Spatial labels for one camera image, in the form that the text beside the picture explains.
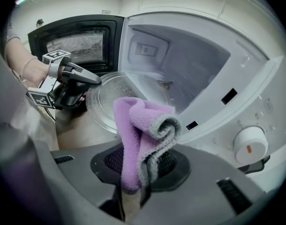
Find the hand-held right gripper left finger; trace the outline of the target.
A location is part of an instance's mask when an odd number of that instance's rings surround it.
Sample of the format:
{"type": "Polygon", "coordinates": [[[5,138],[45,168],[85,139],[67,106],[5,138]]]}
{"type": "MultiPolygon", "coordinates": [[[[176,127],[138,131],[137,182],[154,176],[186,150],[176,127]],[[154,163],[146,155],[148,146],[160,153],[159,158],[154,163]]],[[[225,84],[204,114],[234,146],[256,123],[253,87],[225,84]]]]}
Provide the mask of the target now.
{"type": "Polygon", "coordinates": [[[112,224],[123,224],[120,205],[122,145],[104,143],[51,152],[68,182],[112,224]]]}

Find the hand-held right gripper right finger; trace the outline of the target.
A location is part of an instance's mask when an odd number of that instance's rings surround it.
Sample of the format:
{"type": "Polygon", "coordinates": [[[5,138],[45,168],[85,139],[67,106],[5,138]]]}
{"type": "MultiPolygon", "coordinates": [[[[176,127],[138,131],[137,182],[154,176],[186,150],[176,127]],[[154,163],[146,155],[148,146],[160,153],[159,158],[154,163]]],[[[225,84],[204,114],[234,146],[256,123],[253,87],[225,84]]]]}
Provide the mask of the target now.
{"type": "Polygon", "coordinates": [[[265,192],[244,173],[206,151],[184,145],[175,150],[185,155],[191,167],[188,178],[174,191],[152,193],[140,211],[142,225],[217,225],[236,216],[221,180],[232,182],[249,204],[265,192]]]}

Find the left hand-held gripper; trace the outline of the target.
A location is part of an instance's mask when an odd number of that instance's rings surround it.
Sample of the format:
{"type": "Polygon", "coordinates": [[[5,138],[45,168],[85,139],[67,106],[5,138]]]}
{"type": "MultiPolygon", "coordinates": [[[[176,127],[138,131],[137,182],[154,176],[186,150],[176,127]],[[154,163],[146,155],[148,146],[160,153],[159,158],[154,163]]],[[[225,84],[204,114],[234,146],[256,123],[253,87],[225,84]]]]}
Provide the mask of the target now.
{"type": "Polygon", "coordinates": [[[59,67],[62,62],[68,62],[70,58],[71,53],[63,50],[42,56],[42,62],[48,65],[47,76],[38,88],[28,88],[27,92],[35,105],[51,109],[77,108],[80,98],[87,91],[87,84],[101,84],[98,75],[69,62],[61,73],[61,80],[64,82],[61,85],[58,79],[59,67]]]}

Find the person's left hand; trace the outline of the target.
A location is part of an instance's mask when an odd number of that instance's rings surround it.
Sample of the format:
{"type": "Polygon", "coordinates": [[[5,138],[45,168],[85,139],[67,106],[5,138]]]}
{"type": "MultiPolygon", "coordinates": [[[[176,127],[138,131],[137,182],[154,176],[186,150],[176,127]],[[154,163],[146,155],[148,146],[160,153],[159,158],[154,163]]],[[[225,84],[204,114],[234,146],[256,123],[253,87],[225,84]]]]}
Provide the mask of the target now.
{"type": "Polygon", "coordinates": [[[49,66],[47,64],[44,64],[37,59],[33,59],[24,66],[21,72],[21,78],[31,82],[37,88],[47,77],[48,69],[49,66]]]}

